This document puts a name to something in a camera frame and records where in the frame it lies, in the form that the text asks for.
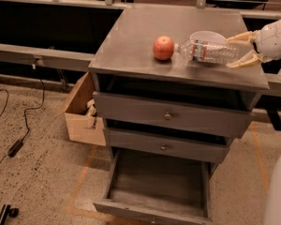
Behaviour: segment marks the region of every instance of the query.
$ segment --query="apple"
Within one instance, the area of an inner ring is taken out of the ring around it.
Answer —
[[[174,42],[170,37],[158,37],[153,44],[153,53],[158,60],[168,60],[174,53]]]

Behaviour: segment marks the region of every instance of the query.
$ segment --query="clear plastic container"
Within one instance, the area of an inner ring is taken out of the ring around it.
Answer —
[[[187,60],[204,63],[227,64],[239,57],[236,46],[198,39],[175,44],[175,51]]]

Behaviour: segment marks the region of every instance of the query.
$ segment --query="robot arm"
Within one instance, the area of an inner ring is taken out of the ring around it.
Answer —
[[[248,43],[254,45],[241,59],[227,64],[229,68],[245,68],[278,60],[281,58],[281,20],[265,25],[261,30],[245,32],[235,37],[229,37],[228,44]]]

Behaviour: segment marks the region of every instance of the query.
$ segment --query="cabinet top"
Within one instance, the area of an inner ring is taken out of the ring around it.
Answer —
[[[240,90],[269,88],[260,66],[230,69],[225,65],[187,62],[177,52],[169,61],[155,59],[153,43],[156,38],[169,36],[179,44],[203,30],[228,38],[246,31],[246,27],[241,14],[236,11],[128,7],[97,51],[89,70]]]

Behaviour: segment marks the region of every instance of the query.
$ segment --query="gray metal cabinet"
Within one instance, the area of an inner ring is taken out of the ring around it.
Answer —
[[[111,180],[97,211],[157,224],[214,224],[208,180],[252,121],[260,67],[155,60],[156,37],[182,42],[199,30],[245,31],[237,12],[129,7],[89,66],[98,115],[113,153]]]

